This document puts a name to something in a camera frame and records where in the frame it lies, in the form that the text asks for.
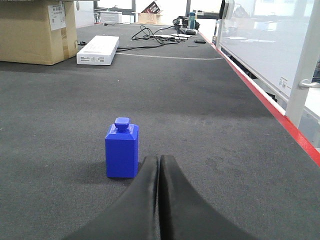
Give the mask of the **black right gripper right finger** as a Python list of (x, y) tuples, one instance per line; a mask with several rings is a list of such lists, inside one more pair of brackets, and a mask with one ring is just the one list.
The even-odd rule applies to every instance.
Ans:
[(160, 158), (158, 215), (163, 240), (254, 239), (201, 197), (172, 155)]

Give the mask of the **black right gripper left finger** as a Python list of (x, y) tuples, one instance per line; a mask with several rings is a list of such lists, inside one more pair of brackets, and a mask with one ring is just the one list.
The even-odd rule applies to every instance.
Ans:
[(95, 219), (65, 240), (153, 240), (159, 159), (147, 156), (122, 195)]

